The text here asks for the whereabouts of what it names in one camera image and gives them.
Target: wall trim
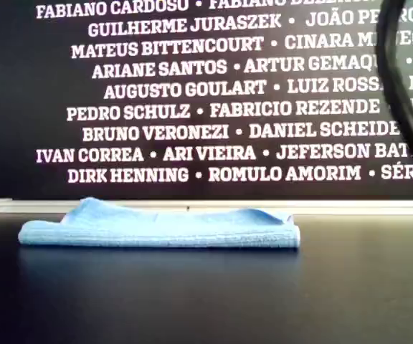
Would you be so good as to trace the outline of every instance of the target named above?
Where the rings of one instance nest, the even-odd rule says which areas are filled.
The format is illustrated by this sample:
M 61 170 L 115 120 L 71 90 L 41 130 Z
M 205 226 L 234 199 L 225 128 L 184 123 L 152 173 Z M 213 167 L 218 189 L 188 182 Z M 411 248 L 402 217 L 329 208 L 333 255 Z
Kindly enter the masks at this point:
M 294 215 L 413 215 L 413 201 L 109 201 L 152 211 L 224 211 L 259 208 Z M 0 214 L 64 214 L 79 201 L 15 201 L 0 199 Z

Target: blue microfiber cloth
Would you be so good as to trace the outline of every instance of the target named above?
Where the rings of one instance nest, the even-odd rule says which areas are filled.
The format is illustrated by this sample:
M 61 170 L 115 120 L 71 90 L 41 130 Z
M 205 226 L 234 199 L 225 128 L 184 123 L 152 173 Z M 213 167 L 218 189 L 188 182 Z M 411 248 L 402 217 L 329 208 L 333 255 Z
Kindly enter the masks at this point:
M 298 248 L 300 231 L 293 217 L 284 213 L 136 211 L 87 198 L 60 223 L 27 222 L 19 241 L 88 247 Z

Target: black cable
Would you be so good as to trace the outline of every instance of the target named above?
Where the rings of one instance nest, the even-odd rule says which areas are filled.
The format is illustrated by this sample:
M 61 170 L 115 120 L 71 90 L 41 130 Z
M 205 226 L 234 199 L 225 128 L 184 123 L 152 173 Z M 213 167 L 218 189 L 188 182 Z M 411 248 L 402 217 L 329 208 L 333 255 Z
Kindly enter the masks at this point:
M 376 27 L 378 73 L 391 115 L 413 154 L 413 107 L 397 67 L 397 31 L 406 0 L 383 0 Z

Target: black wall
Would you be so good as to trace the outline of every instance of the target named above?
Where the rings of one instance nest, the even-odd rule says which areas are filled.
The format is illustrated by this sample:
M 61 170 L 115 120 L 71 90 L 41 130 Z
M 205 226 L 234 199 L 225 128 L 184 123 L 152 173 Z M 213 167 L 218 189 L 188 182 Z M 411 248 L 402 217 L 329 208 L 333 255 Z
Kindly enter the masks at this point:
M 333 78 L 374 78 L 375 69 L 318 70 L 308 68 L 312 56 L 347 55 L 348 59 L 372 54 L 373 47 L 359 47 L 359 32 L 372 32 L 375 23 L 370 20 L 362 24 L 359 13 L 367 9 L 378 9 L 379 1 L 363 1 L 350 4 L 306 4 L 292 5 L 290 1 L 284 6 L 263 6 L 238 9 L 209 9 L 209 0 L 202 6 L 190 2 L 188 11 L 164 12 L 152 14 L 106 15 L 80 18 L 37 19 L 36 5 L 55 4 L 53 1 L 0 1 L 0 197 L 14 199 L 78 199 L 83 196 L 96 196 L 103 199 L 413 199 L 413 177 L 406 176 L 401 168 L 395 169 L 395 179 L 386 179 L 382 174 L 383 166 L 412 165 L 412 159 L 399 154 L 388 158 L 377 157 L 376 143 L 383 143 L 391 149 L 393 143 L 400 143 L 399 135 L 348 137 L 320 136 L 321 123 L 335 121 L 391 121 L 383 101 L 380 113 L 367 112 L 345 115 L 289 115 L 270 117 L 235 117 L 212 118 L 210 103 L 213 102 L 262 102 L 288 101 L 293 108 L 297 101 L 332 100 L 332 99 L 377 99 L 381 100 L 380 90 L 369 88 L 361 92 L 332 92 Z M 351 10 L 355 14 L 354 23 L 343 26 L 314 26 L 306 24 L 312 12 L 339 13 Z M 192 24 L 196 17 L 234 16 L 248 14 L 281 14 L 281 28 L 243 29 L 212 32 L 167 33 L 162 35 L 144 34 L 120 37 L 89 37 L 87 28 L 90 23 L 127 22 L 149 19 L 187 18 Z M 402 24 L 403 30 L 413 34 L 413 22 Z M 330 34 L 337 33 L 345 37 L 350 34 L 354 47 L 332 47 L 320 49 L 289 49 L 285 46 L 287 35 Z M 72 59 L 71 46 L 74 44 L 97 44 L 116 42 L 161 41 L 170 39 L 199 39 L 220 37 L 264 37 L 261 51 L 253 52 L 216 52 L 210 54 L 168 54 L 158 56 L 141 56 L 118 58 Z M 271 41 L 277 41 L 276 47 Z M 403 36 L 399 60 L 404 78 L 410 84 L 413 75 L 413 44 L 406 44 Z M 289 72 L 245 73 L 248 59 L 262 57 L 302 57 L 305 70 Z M 134 62 L 180 62 L 189 60 L 227 61 L 227 73 L 223 75 L 186 75 L 172 77 L 132 77 L 123 79 L 93 80 L 95 65 L 131 64 Z M 290 94 L 289 79 L 327 78 L 330 92 L 309 92 Z M 186 97 L 106 100 L 104 94 L 108 85 L 179 82 L 221 81 L 233 83 L 235 80 L 267 80 L 262 95 L 236 95 L 227 97 Z M 280 90 L 273 85 L 280 84 Z M 120 108 L 126 105 L 142 104 L 190 104 L 191 116 L 185 119 L 125 120 L 116 121 L 67 121 L 67 108 L 79 106 L 111 106 Z M 197 108 L 204 113 L 198 115 Z M 249 138 L 250 123 L 260 125 L 273 123 L 312 123 L 317 131 L 316 137 L 299 138 Z M 151 125 L 229 125 L 229 138 L 212 140 L 146 140 L 143 126 Z M 84 127 L 137 126 L 141 137 L 136 141 L 83 142 Z M 235 133 L 242 129 L 242 135 Z M 340 159 L 298 159 L 278 160 L 275 154 L 280 145 L 333 145 L 333 144 L 371 144 L 369 157 Z M 200 161 L 196 154 L 192 161 L 163 161 L 167 147 L 200 147 L 219 145 L 251 145 L 256 160 L 250 161 Z M 38 163 L 37 149 L 74 148 L 75 153 L 81 148 L 140 148 L 144 162 L 117 163 Z M 157 152 L 156 158 L 150 153 Z M 211 167 L 262 166 L 267 171 L 273 166 L 281 168 L 283 179 L 280 181 L 209 181 Z M 299 166 L 360 166 L 355 180 L 319 180 L 311 181 L 288 178 L 289 169 Z M 80 168 L 188 168 L 189 180 L 168 183 L 68 183 L 68 169 Z M 196 178 L 201 172 L 202 178 Z

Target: dark tabletop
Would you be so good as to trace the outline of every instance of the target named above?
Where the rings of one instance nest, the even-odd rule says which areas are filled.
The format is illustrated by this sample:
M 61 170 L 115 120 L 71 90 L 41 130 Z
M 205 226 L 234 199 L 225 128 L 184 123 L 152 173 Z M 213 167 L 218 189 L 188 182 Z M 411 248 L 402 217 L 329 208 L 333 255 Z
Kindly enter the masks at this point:
M 299 216 L 287 251 L 21 248 L 0 215 L 0 343 L 413 344 L 413 216 Z

